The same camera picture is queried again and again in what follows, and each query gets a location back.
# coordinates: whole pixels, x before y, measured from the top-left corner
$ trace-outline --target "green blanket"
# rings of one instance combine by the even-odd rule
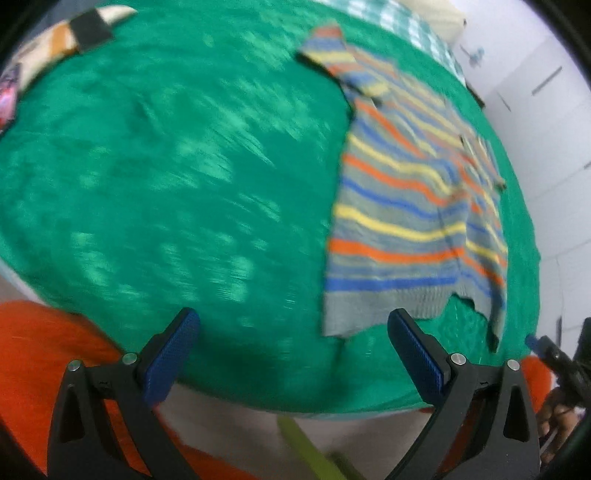
[[[294,58],[330,19],[453,101],[507,182],[508,310],[450,299],[421,322],[449,351],[500,364],[538,316],[531,219],[499,139],[468,91],[404,40],[308,0],[134,0],[115,41],[66,60],[0,141],[0,256],[50,304],[139,349],[182,306],[203,327],[183,380],[273,410],[409,408],[418,394],[384,326],[323,338],[325,243],[350,111]]]

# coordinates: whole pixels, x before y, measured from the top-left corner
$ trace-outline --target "orange cloth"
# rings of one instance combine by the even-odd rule
[[[67,363],[78,358],[92,367],[115,362],[121,353],[84,317],[29,301],[0,304],[0,332],[0,415],[31,460],[47,472],[51,414]],[[111,402],[107,409],[129,464],[148,473],[118,409]],[[165,429],[203,480],[256,480],[183,445]]]
[[[534,406],[534,412],[538,413],[552,388],[552,374],[550,369],[536,356],[526,356],[520,364],[527,388],[530,391],[531,404]]]

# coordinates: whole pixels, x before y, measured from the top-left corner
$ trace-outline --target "floor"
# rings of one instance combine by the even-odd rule
[[[0,303],[23,296],[0,276]],[[190,446],[224,458],[261,480],[314,480],[282,440],[274,413],[252,410],[175,385],[161,405],[165,421]],[[382,480],[427,423],[417,411],[366,420],[298,419],[323,452],[338,451],[365,475]]]

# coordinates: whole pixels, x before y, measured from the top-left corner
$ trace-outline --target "metal screw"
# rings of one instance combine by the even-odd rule
[[[461,353],[452,353],[452,362],[456,365],[463,365],[466,363],[466,357]]]
[[[72,360],[69,364],[68,364],[68,370],[70,372],[75,372],[76,370],[78,370],[80,367],[82,366],[82,362],[80,360]]]
[[[519,362],[517,360],[507,360],[507,366],[515,372],[519,370]]]
[[[123,362],[124,365],[133,365],[134,363],[136,363],[138,359],[138,354],[137,353],[126,353],[123,358],[121,359],[121,361]]]

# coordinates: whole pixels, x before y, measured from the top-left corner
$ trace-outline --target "patterned cloth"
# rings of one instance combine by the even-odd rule
[[[407,40],[453,73],[466,85],[462,67],[450,46],[416,13],[395,0],[313,0],[378,25]]]
[[[457,293],[500,338],[507,247],[492,149],[449,101],[347,45],[337,25],[315,30],[301,53],[355,109],[333,208],[325,334],[352,335],[397,307],[435,317]]]

